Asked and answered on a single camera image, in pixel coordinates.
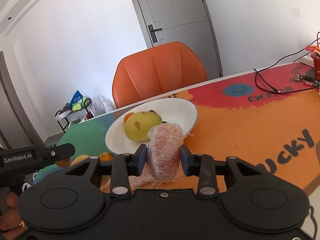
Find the person's left hand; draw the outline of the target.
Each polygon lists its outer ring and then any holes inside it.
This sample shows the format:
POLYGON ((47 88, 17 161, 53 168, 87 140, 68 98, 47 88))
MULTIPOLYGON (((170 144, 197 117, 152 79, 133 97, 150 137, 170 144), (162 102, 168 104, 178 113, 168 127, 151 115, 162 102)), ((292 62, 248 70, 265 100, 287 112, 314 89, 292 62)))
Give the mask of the person's left hand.
POLYGON ((6 197, 8 211, 1 215, 1 231, 6 239, 15 239, 25 231, 22 219, 17 210, 18 196, 11 192, 6 197))

